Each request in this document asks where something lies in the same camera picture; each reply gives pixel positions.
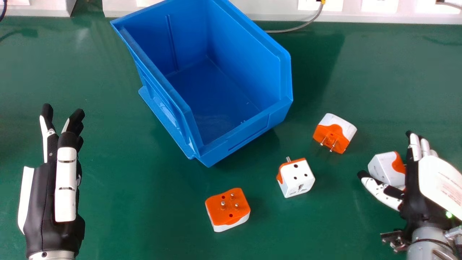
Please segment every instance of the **bin bottom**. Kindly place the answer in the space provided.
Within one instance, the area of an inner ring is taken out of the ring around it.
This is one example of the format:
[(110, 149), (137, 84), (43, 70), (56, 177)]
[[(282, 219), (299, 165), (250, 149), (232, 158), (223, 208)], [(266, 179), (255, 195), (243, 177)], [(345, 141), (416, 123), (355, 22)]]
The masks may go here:
[(191, 108), (204, 145), (260, 112), (208, 57), (167, 79)]

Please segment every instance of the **green tabletop surface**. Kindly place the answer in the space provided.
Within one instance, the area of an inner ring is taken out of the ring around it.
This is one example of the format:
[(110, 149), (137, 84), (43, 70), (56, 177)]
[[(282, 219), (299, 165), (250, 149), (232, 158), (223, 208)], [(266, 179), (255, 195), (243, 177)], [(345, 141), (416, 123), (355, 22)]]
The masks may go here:
[[(296, 23), (258, 23), (280, 29)], [(188, 160), (138, 95), (133, 60), (101, 4), (80, 0), (72, 18), (0, 23), (0, 259), (23, 259), (17, 226), (23, 166), (42, 163), (38, 115), (61, 129), (86, 112), (78, 260), (405, 259), (379, 234), (403, 228), (356, 173), (374, 154), (404, 155), (405, 132), (424, 135), (462, 169), (462, 27), (314, 23), (273, 35), (292, 56), (286, 120), (211, 168)], [(312, 140), (325, 113), (357, 126), (343, 155)], [(316, 182), (285, 199), (285, 157), (307, 158)], [(212, 230), (204, 202), (243, 189), (250, 219)]]

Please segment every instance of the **orange and white plug adapter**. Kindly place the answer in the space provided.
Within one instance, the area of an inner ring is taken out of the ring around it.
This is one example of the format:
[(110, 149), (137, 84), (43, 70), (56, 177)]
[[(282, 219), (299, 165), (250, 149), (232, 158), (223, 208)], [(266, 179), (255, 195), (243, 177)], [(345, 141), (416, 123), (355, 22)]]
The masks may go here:
[(313, 139), (322, 146), (343, 154), (358, 129), (350, 122), (327, 113), (316, 127)]
[(279, 167), (279, 173), (276, 176), (279, 187), (285, 198), (290, 198), (308, 192), (315, 183), (310, 166), (305, 158), (291, 161), (289, 157), (287, 162)]
[(205, 201), (205, 207), (215, 232), (234, 228), (250, 216), (250, 206), (241, 188), (211, 196)]
[(399, 189), (404, 188), (406, 167), (398, 152), (375, 155), (367, 169), (373, 178)]

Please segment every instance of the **blue storage container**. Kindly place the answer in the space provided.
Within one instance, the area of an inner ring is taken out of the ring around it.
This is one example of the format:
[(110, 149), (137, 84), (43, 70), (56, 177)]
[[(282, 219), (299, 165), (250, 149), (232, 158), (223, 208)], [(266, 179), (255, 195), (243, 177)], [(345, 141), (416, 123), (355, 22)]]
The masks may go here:
[(207, 167), (281, 123), (292, 104), (289, 53), (228, 0), (166, 0), (111, 24), (141, 97)]

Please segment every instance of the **robotic hand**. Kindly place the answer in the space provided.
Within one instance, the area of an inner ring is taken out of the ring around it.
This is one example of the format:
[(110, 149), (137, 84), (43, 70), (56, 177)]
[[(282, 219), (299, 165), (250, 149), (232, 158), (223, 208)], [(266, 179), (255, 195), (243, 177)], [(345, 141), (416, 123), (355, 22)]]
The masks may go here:
[(79, 253), (85, 221), (78, 214), (82, 168), (77, 153), (83, 145), (84, 117), (83, 110), (77, 109), (58, 137), (53, 108), (43, 105), (39, 121), (44, 164), (24, 167), (19, 199), (18, 226), (30, 260), (74, 260)]
[[(407, 251), (408, 260), (461, 259), (462, 175), (440, 159), (426, 139), (410, 131), (406, 135), (404, 183), (390, 185), (389, 180), (398, 179), (395, 171), (377, 174), (369, 167), (371, 174), (358, 173), (366, 189), (407, 222), (404, 229), (381, 234), (382, 241), (395, 253)], [(372, 175), (382, 176), (384, 182)]]

